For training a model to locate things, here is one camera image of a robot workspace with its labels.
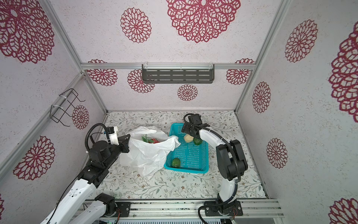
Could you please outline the beige round fruit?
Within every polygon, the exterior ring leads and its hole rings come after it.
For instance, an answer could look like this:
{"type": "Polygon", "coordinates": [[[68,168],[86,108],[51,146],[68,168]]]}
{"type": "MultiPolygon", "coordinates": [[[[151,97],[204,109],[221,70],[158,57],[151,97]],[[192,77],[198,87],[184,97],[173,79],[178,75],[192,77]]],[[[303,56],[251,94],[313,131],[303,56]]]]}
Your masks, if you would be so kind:
{"type": "Polygon", "coordinates": [[[189,134],[186,134],[186,135],[184,136],[184,141],[185,141],[186,143],[190,143],[190,142],[192,142],[193,140],[194,140],[194,137],[191,136],[191,135],[189,135],[189,134]]]}

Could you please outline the green guava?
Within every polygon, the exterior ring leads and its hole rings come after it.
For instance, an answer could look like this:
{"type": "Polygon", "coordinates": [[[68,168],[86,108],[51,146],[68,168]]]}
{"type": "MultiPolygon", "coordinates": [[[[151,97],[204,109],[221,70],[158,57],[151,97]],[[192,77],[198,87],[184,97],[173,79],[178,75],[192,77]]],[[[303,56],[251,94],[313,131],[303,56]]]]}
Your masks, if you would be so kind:
{"type": "Polygon", "coordinates": [[[199,145],[202,144],[203,140],[194,138],[194,139],[193,139],[193,142],[194,142],[195,145],[199,146],[199,145]]]}

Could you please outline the small green fruit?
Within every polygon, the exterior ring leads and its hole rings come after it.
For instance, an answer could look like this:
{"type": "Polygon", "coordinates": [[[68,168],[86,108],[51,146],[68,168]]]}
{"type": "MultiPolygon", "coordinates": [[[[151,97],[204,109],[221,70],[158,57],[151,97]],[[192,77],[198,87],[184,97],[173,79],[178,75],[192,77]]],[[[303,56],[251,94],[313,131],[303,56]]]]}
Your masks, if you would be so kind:
{"type": "Polygon", "coordinates": [[[175,169],[179,169],[181,166],[181,161],[179,158],[174,158],[171,163],[171,167],[175,169]]]}

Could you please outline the white plastic bag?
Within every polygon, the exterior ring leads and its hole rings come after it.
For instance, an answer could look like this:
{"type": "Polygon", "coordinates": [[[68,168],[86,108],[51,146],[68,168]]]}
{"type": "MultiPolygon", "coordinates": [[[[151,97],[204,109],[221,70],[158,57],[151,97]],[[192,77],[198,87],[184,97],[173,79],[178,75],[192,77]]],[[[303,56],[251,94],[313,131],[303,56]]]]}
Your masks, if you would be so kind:
{"type": "Polygon", "coordinates": [[[129,135],[129,153],[122,153],[119,163],[134,168],[147,179],[151,179],[157,171],[164,168],[167,155],[180,145],[178,137],[168,136],[157,127],[138,127],[130,131],[129,135]],[[160,143],[143,142],[144,135],[155,138],[160,143]]]}

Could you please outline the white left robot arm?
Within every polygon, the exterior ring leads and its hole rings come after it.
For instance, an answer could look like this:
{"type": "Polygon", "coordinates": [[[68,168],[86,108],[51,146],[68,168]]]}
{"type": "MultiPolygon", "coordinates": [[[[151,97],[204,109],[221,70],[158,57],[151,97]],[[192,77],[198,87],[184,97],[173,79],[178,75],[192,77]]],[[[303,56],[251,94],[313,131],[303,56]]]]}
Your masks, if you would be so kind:
{"type": "Polygon", "coordinates": [[[91,224],[103,215],[115,214],[114,197],[102,193],[84,212],[72,219],[86,198],[101,185],[120,154],[129,153],[129,134],[118,137],[113,133],[106,138],[105,141],[93,142],[90,147],[88,140],[91,137],[86,136],[89,162],[74,179],[74,184],[68,186],[69,191],[62,194],[55,209],[42,221],[43,224],[91,224]]]}

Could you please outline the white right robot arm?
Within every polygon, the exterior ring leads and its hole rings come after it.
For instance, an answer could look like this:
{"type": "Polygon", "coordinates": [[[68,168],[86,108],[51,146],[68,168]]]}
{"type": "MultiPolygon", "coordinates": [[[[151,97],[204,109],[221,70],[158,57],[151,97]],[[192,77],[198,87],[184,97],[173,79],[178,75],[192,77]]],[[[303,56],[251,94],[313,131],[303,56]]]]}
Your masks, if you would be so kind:
{"type": "Polygon", "coordinates": [[[197,125],[185,122],[182,132],[201,139],[216,149],[218,170],[223,177],[219,203],[225,204],[234,201],[238,183],[249,167],[240,141],[227,141],[205,124],[197,125]]]}

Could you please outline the teal plastic basket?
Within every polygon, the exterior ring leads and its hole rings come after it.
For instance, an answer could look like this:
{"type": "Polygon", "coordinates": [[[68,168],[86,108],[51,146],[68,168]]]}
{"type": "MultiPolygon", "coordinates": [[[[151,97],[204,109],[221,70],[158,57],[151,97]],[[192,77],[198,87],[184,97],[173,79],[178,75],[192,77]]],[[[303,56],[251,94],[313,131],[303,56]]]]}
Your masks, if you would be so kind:
{"type": "Polygon", "coordinates": [[[193,174],[207,173],[209,170],[208,144],[205,141],[199,146],[195,145],[193,142],[186,143],[184,141],[185,134],[181,132],[182,127],[182,123],[174,123],[171,125],[169,135],[178,137],[180,145],[167,155],[164,168],[167,170],[193,174]],[[174,158],[179,158],[181,161],[179,169],[171,167],[174,158]]]}

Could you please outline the grey metal wall shelf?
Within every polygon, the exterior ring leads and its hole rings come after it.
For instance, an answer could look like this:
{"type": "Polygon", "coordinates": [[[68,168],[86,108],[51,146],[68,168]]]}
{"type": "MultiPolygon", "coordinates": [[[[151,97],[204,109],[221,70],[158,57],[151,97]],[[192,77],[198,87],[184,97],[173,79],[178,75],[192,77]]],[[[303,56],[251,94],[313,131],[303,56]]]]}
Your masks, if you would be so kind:
{"type": "Polygon", "coordinates": [[[215,66],[153,66],[143,64],[142,80],[145,84],[211,84],[215,66]]]}

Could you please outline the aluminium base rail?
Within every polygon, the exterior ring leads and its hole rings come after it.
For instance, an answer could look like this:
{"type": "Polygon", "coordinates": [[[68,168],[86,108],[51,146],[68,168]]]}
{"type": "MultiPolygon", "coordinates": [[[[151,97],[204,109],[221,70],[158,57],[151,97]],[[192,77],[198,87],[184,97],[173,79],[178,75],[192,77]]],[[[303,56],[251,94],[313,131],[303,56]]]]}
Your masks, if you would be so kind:
{"type": "MultiPolygon", "coordinates": [[[[116,200],[124,219],[198,219],[198,209],[215,199],[116,200]]],[[[276,199],[237,199],[237,206],[220,214],[211,208],[200,211],[203,218],[284,218],[276,199]]]]}

